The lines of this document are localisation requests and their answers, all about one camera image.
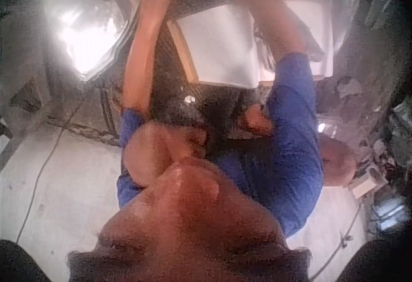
white paper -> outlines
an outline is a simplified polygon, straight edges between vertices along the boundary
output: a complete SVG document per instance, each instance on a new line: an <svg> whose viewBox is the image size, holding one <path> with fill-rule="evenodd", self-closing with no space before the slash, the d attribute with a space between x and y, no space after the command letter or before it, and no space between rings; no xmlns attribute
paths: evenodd
<svg viewBox="0 0 412 282"><path fill-rule="evenodd" d="M200 82L242 88L259 85L259 66L249 12L223 5L177 20Z"/></svg>

skin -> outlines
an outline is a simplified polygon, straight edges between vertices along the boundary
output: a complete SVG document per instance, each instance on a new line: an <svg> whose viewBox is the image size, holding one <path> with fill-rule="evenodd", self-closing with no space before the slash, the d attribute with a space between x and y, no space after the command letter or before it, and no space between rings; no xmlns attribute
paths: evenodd
<svg viewBox="0 0 412 282"><path fill-rule="evenodd" d="M141 260L132 270L141 281L241 281L229 266L287 251L276 219L216 166L195 158L173 164L106 224L96 251L119 246Z"/></svg>
<svg viewBox="0 0 412 282"><path fill-rule="evenodd" d="M303 52L284 4L275 0L275 8L265 12L266 1L244 4L273 40L277 58ZM132 262L125 278L116 281L242 281L246 276L240 272L254 266L266 274L276 269L271 261L288 252L278 221L198 158L204 154L203 131L150 121L155 45L169 3L142 0L124 80L124 107L148 121L128 143L124 162L146 189L108 221L95 252ZM263 271L262 262L268 264Z"/></svg>

wire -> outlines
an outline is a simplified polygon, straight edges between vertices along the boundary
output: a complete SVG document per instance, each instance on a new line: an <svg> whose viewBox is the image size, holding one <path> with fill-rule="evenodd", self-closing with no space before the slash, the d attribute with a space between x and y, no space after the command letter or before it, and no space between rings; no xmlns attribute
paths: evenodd
<svg viewBox="0 0 412 282"><path fill-rule="evenodd" d="M349 229L348 229L348 231L346 232L346 234L343 236L343 238L346 238L346 237L349 236L349 233L350 233L350 231L352 230L352 227L355 225L356 218L358 217L359 213L361 212L362 205L363 205L363 203L359 205L359 208L358 208L355 216L353 217L352 222L350 223ZM329 259L325 262L325 264L315 273L314 276L312 276L312 277L309 279L310 282L315 281L315 279L320 276L320 274L326 269L326 267L327 267L327 266L330 264L330 262L334 259L334 257L336 256L336 254L339 252L339 250L340 250L341 248L342 248L342 242L339 243L338 247L336 248L336 250L334 250L334 252L333 252L332 255L329 257Z"/></svg>
<svg viewBox="0 0 412 282"><path fill-rule="evenodd" d="M40 177L41 177L41 175L42 175L42 173L43 173L43 171L44 171L44 168L46 168L47 163L50 161L50 159L52 158L54 152L56 151L57 146L59 145L60 140L61 140L61 138L62 138L62 135L63 135L64 130L66 129L66 127L68 126L68 124L71 122L71 120L73 119L73 117L76 115L76 113L79 111L80 107L82 107L82 105L83 105L84 101L86 100L86 98L87 98L87 96L88 96L88 93L89 93L90 91L91 91L91 89L89 89L89 90L84 94L82 100L79 102L79 105L77 105L76 109L71 113L69 119L67 119L67 121L64 123L64 125L61 127L61 130L60 130L60 132L59 132L59 135L57 136L56 143L54 144L53 149L50 151L50 154L48 155L46 161L44 161L42 167L40 168L39 173L37 174L37 177L36 177L36 180L35 180L35 183L34 183L34 189L33 189L33 193L32 193L32 198L31 198L31 200L30 200L30 204L29 204L29 206L28 206L28 210L27 210L26 216L24 217L23 224L21 225L19 234L17 235L17 239L16 239L16 241L15 241L16 244L19 244L21 234L23 233L23 230L24 230L24 227L26 226L26 223L27 223L28 217L29 217L29 215L30 215L30 212L32 211L34 198L35 198L35 195L36 195L36 192L37 192L37 185L38 185L39 179L40 179Z"/></svg>

